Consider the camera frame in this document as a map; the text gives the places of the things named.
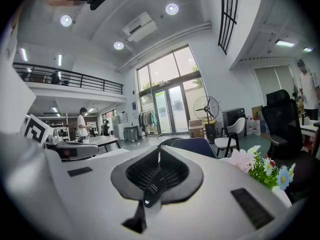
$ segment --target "white chair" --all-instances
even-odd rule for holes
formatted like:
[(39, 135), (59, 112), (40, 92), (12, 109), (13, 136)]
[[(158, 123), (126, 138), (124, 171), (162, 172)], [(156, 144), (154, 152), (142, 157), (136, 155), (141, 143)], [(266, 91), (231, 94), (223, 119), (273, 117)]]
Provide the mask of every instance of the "white chair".
[(218, 151), (216, 155), (219, 156), (220, 150), (225, 150), (224, 157), (226, 158), (229, 152), (229, 148), (231, 149), (231, 151), (233, 150), (233, 148), (240, 150), (238, 137), (244, 136), (245, 128), (246, 128), (246, 119), (244, 117), (240, 117), (234, 123), (234, 125), (223, 127), (221, 129), (220, 138), (216, 138), (214, 140), (214, 144), (218, 147)]

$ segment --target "air conditioner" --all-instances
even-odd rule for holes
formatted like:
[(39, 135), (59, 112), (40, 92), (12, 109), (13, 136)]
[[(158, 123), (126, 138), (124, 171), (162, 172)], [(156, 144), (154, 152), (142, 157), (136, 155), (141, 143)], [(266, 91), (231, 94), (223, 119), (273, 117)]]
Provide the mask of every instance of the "air conditioner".
[(148, 13), (144, 12), (128, 25), (123, 28), (123, 32), (127, 34), (129, 42), (139, 42), (141, 39), (150, 35), (158, 29), (156, 23), (152, 20)]

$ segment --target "man in white shirt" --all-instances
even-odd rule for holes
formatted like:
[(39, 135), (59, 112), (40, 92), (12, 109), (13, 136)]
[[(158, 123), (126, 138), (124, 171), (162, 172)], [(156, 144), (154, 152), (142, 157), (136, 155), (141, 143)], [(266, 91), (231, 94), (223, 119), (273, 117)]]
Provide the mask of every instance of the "man in white shirt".
[(311, 120), (318, 120), (320, 89), (317, 75), (306, 68), (302, 59), (299, 59), (296, 63), (301, 71), (299, 91), (303, 96), (305, 115), (310, 117)]
[(87, 109), (85, 107), (82, 107), (80, 109), (80, 115), (78, 116), (77, 120), (77, 126), (78, 126), (78, 135), (80, 138), (80, 143), (83, 143), (83, 140), (88, 139), (88, 130), (90, 129), (90, 125), (86, 125), (84, 116), (85, 113), (87, 112)]

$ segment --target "blue flower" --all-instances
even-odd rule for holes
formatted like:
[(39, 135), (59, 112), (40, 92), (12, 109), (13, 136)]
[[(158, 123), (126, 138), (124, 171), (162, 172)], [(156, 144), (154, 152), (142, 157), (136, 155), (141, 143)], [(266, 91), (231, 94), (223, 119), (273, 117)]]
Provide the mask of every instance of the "blue flower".
[(276, 183), (281, 190), (285, 190), (289, 186), (290, 174), (286, 166), (282, 166), (276, 177)]

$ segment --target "black mesh office chair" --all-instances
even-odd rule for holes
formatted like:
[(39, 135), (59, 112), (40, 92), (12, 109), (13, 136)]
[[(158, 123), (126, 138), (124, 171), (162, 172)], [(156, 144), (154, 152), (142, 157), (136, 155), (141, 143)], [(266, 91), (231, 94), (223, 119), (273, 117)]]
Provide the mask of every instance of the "black mesh office chair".
[(301, 151), (303, 138), (297, 104), (285, 90), (267, 94), (266, 99), (267, 106), (262, 108), (262, 114), (270, 132), (268, 155), (278, 167), (291, 167), (295, 163), (293, 182), (286, 192), (304, 191), (319, 180), (320, 161)]

